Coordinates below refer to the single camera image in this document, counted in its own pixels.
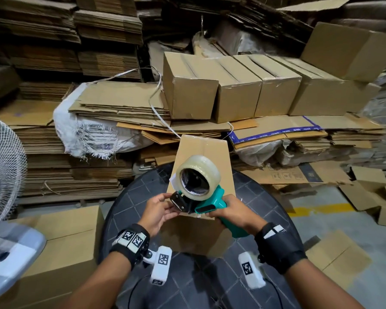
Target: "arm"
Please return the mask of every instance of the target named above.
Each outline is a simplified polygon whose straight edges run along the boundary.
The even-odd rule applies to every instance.
[[[173,203],[165,201],[170,196],[171,193],[163,193],[147,201],[138,224],[148,231],[150,237],[159,232],[166,220],[179,214]],[[109,253],[90,278],[59,309],[111,309],[131,268],[130,261],[123,254],[116,251]]]
[[[235,196],[227,195],[223,200],[227,207],[208,213],[209,217],[226,218],[254,236],[267,225],[266,220]],[[308,259],[296,262],[284,273],[284,277],[303,309],[364,309]]]

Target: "fan grille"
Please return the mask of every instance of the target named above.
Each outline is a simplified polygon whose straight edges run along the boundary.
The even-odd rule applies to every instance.
[[[26,173],[27,158],[21,141],[13,130],[0,121],[0,221],[14,209]]]

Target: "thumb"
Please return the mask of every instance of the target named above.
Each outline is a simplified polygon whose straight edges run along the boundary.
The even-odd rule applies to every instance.
[[[209,213],[206,213],[207,217],[216,218],[216,217],[224,217],[226,215],[226,208],[216,209]]]

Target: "forearm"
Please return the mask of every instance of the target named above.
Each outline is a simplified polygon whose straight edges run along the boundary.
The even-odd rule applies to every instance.
[[[121,253],[110,253],[59,309],[111,309],[131,270]]]
[[[284,277],[303,309],[364,309],[308,259],[294,264]]]

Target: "qr code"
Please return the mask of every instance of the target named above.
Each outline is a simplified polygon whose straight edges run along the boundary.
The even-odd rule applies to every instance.
[[[133,235],[134,235],[134,232],[131,232],[131,231],[127,231],[126,230],[126,232],[124,232],[124,234],[122,235],[122,239],[125,239],[125,240],[127,240],[127,241],[130,241],[131,239],[132,239],[132,237],[133,237]]]
[[[153,282],[151,283],[154,285],[163,285],[163,281],[160,281],[160,280],[153,280]]]
[[[249,275],[253,273],[252,266],[249,262],[242,263],[242,268],[245,275]]]
[[[160,265],[167,265],[167,262],[169,261],[169,255],[167,254],[160,254],[159,255],[159,261],[157,262]]]
[[[139,248],[140,245],[143,243],[143,239],[141,237],[139,237],[138,235],[136,235],[132,241],[132,243],[137,247]]]

